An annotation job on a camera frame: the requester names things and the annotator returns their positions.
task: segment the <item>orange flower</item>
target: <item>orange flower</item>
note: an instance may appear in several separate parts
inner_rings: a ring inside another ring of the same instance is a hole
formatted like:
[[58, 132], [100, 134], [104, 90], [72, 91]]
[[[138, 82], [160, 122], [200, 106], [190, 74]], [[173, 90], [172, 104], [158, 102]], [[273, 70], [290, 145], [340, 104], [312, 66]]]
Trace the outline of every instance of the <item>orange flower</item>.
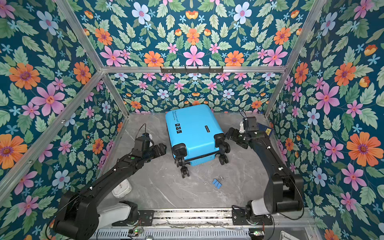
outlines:
[[111, 34], [108, 32], [108, 31], [104, 31], [103, 28], [96, 28], [95, 29], [95, 36], [98, 38], [97, 40], [99, 42], [101, 42], [102, 44], [108, 46], [108, 45], [112, 45], [112, 37], [111, 37]]
[[22, 153], [27, 151], [27, 145], [22, 144], [24, 139], [15, 136], [12, 139], [11, 134], [0, 135], [0, 164], [2, 169], [13, 167], [13, 162], [18, 162], [23, 156]]
[[91, 73], [89, 72], [89, 67], [86, 66], [83, 62], [75, 63], [75, 68], [73, 69], [73, 73], [76, 74], [77, 81], [82, 84], [86, 84], [91, 78]]
[[144, 62], [148, 64], [148, 67], [162, 67], [164, 63], [164, 59], [161, 58], [159, 53], [155, 53], [153, 51], [149, 51], [149, 54], [146, 53], [144, 55]]
[[121, 126], [122, 126], [122, 122], [119, 122], [119, 124], [118, 124], [118, 132], [120, 132]]
[[297, 66], [295, 73], [295, 82], [297, 84], [302, 84], [307, 79], [308, 74], [308, 64], [301, 63], [300, 66]]
[[325, 230], [324, 237], [326, 240], [339, 240], [339, 237], [330, 229]]
[[186, 11], [185, 15], [187, 16], [187, 19], [197, 19], [197, 16], [199, 15], [198, 11]]
[[295, 17], [297, 17], [297, 15], [299, 15], [299, 10], [295, 10], [295, 11], [293, 11], [292, 13], [291, 13], [291, 18], [295, 18]]
[[242, 53], [239, 53], [239, 51], [233, 51], [233, 53], [228, 53], [227, 57], [225, 58], [226, 66], [227, 67], [240, 67], [241, 63], [244, 62], [244, 55]]
[[288, 151], [292, 151], [293, 150], [293, 142], [292, 142], [292, 139], [290, 138], [287, 138], [285, 140], [285, 146], [287, 148]]
[[343, 65], [340, 66], [340, 69], [336, 70], [335, 82], [337, 82], [337, 85], [339, 86], [347, 86], [349, 81], [352, 81], [355, 77], [354, 72], [356, 72], [356, 67], [352, 66], [352, 63], [348, 63], [347, 65], [343, 63]]
[[93, 149], [92, 149], [92, 151], [93, 151], [95, 154], [99, 154], [99, 153], [101, 152], [101, 150], [103, 149], [103, 147], [104, 147], [103, 140], [101, 140], [101, 138], [96, 139], [96, 140], [95, 140], [95, 143], [93, 144]]
[[290, 28], [282, 28], [280, 31], [277, 31], [276, 36], [273, 38], [275, 44], [283, 45], [288, 38], [291, 36]]
[[377, 47], [375, 44], [373, 45], [368, 45], [365, 50], [364, 50], [364, 55], [369, 56], [372, 55], [374, 52], [376, 52]]
[[381, 145], [377, 137], [369, 138], [369, 133], [361, 132], [360, 137], [355, 133], [350, 139], [352, 142], [347, 142], [347, 149], [351, 150], [348, 155], [352, 160], [357, 158], [357, 163], [363, 167], [367, 165], [367, 162], [371, 167], [379, 164], [375, 157], [383, 158], [384, 151], [377, 148]]
[[182, 34], [181, 29], [176, 29], [175, 35], [176, 36], [181, 36], [181, 34]]
[[131, 106], [132, 106], [134, 109], [140, 109], [140, 108], [141, 108], [141, 103], [136, 102], [136, 101], [132, 101], [132, 102], [131, 102]]
[[15, 85], [19, 88], [24, 87], [30, 90], [40, 82], [40, 78], [37, 77], [40, 73], [36, 69], [33, 69], [32, 65], [27, 64], [25, 66], [24, 63], [18, 63], [17, 68], [11, 67], [9, 71], [12, 73], [9, 75], [9, 78], [12, 82], [16, 82]]
[[93, 13], [91, 13], [90, 11], [86, 10], [84, 12], [84, 14], [89, 18], [89, 19], [92, 19], [93, 18]]
[[209, 30], [209, 29], [206, 28], [206, 29], [204, 30], [204, 35], [205, 35], [205, 36], [209, 36], [209, 35], [211, 35], [211, 30]]
[[199, 37], [200, 34], [197, 32], [195, 28], [191, 28], [189, 30], [189, 33], [187, 33], [187, 40], [190, 42], [192, 45], [196, 45], [196, 43], [199, 42]]
[[254, 101], [251, 106], [252, 106], [252, 108], [258, 109], [262, 105], [263, 105], [263, 103], [261, 101]]
[[371, 81], [369, 80], [368, 76], [361, 78], [359, 81], [359, 85], [363, 88], [367, 88], [370, 83], [371, 83]]

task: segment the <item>metal beam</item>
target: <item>metal beam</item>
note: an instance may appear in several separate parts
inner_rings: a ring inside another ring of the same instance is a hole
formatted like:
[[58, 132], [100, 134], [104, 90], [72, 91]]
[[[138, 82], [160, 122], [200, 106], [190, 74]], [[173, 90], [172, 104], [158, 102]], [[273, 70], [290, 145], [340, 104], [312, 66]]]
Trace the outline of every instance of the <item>metal beam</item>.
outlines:
[[282, 91], [284, 87], [284, 83], [287, 80], [289, 74], [292, 71], [292, 68], [294, 64], [297, 61], [297, 58], [299, 57], [299, 54], [301, 50], [304, 47], [305, 41], [307, 40], [307, 37], [309, 33], [311, 32], [313, 25], [315, 24], [315, 21], [317, 17], [319, 16], [321, 9], [323, 8], [324, 4], [327, 2], [327, 0], [316, 0], [314, 4], [312, 5], [312, 9], [308, 13], [308, 17], [305, 20], [305, 23], [303, 25], [303, 29], [296, 41], [295, 46], [292, 49], [292, 52], [288, 58], [287, 64], [286, 64], [286, 71], [281, 75], [279, 82], [277, 83], [275, 90], [272, 93], [272, 96], [269, 100], [268, 107], [265, 111], [265, 116], [268, 118], [269, 113], [272, 111], [273, 106], [276, 104], [277, 98]]
[[40, 135], [40, 137], [32, 144], [28, 151], [21, 157], [13, 168], [4, 176], [0, 182], [0, 206], [3, 201], [8, 197], [9, 193], [24, 177], [33, 163], [44, 152], [47, 145], [59, 133], [67, 119], [82, 104], [84, 99], [94, 89], [102, 77], [102, 73], [97, 71], [89, 80], [89, 82], [79, 91], [73, 100], [65, 107], [65, 109], [55, 118], [53, 123]]
[[79, 22], [79, 20], [77, 19], [73, 9], [71, 8], [71, 5], [68, 3], [67, 0], [56, 0], [56, 4], [59, 7], [65, 19], [67, 20], [69, 26], [71, 27], [72, 31], [76, 35], [77, 39], [79, 40], [81, 46], [84, 48], [85, 52], [87, 53], [89, 59], [92, 61], [93, 66], [96, 68], [97, 71], [100, 71], [100, 69], [103, 67], [103, 63], [101, 62], [99, 55], [97, 54], [96, 50], [93, 48], [87, 35], [85, 35], [84, 29], [81, 23]]
[[224, 72], [224, 73], [283, 73], [284, 66], [246, 66], [246, 67], [103, 67], [104, 73], [198, 73], [204, 72]]
[[108, 90], [110, 91], [111, 96], [113, 97], [113, 99], [115, 99], [116, 104], [119, 106], [120, 111], [122, 112], [124, 117], [127, 118], [129, 115], [128, 110], [125, 107], [124, 101], [122, 100], [116, 86], [113, 84], [111, 77], [105, 73], [103, 76], [103, 81], [107, 86]]

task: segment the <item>gray marble floor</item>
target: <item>gray marble floor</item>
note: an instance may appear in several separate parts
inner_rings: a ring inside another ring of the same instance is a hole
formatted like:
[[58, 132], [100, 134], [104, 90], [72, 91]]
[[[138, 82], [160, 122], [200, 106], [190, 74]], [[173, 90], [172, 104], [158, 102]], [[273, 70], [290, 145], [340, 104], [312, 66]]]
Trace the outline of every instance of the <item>gray marble floor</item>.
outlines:
[[[260, 123], [267, 124], [261, 114], [255, 115]], [[239, 113], [215, 113], [215, 117], [224, 133], [230, 127], [238, 128], [242, 120]], [[263, 196], [268, 177], [260, 158], [253, 150], [243, 149], [233, 141], [227, 141], [231, 146], [228, 164], [220, 165], [216, 157], [195, 167], [188, 166], [190, 177], [183, 179], [174, 164], [162, 113], [130, 115], [116, 148], [116, 158], [130, 152], [143, 123], [147, 123], [147, 132], [152, 134], [155, 144], [162, 142], [168, 150], [166, 155], [146, 163], [128, 179], [133, 189], [124, 200], [137, 203], [139, 208], [230, 207], [232, 204], [245, 206], [249, 200]], [[222, 187], [217, 189], [212, 181], [219, 176], [224, 179]], [[118, 201], [110, 194], [104, 204]]]

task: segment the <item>floral wallpaper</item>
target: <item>floral wallpaper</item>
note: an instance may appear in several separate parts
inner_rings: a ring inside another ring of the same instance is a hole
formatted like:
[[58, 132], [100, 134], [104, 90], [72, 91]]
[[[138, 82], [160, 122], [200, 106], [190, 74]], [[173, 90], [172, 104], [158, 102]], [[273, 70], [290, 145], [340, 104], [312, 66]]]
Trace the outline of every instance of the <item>floral wallpaper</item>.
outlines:
[[76, 15], [108, 66], [276, 66], [313, 2], [96, 0]]
[[266, 109], [280, 74], [116, 73], [110, 76], [130, 112], [166, 112], [207, 104], [216, 112], [241, 108], [260, 113]]
[[326, 240], [384, 238], [383, 6], [329, 1], [270, 115]]
[[[82, 8], [72, 2], [75, 10]], [[54, 2], [0, 1], [0, 178], [94, 68]]]
[[[61, 195], [97, 178], [122, 121], [121, 111], [100, 81], [3, 203], [0, 239], [45, 240], [47, 227], [49, 238], [62, 239], [53, 232], [53, 223], [48, 223]], [[11, 137], [1, 134], [0, 140]]]

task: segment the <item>suitcase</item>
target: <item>suitcase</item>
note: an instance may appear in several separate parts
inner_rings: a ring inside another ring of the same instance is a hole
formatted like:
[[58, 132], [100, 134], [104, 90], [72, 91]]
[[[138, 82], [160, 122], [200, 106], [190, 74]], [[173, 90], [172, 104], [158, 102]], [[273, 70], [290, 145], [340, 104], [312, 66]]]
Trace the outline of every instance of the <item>suitcase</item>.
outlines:
[[207, 105], [169, 111], [166, 123], [172, 154], [183, 178], [189, 177], [186, 164], [196, 166], [213, 160], [217, 154], [222, 165], [228, 163], [225, 153], [230, 152], [230, 146]]

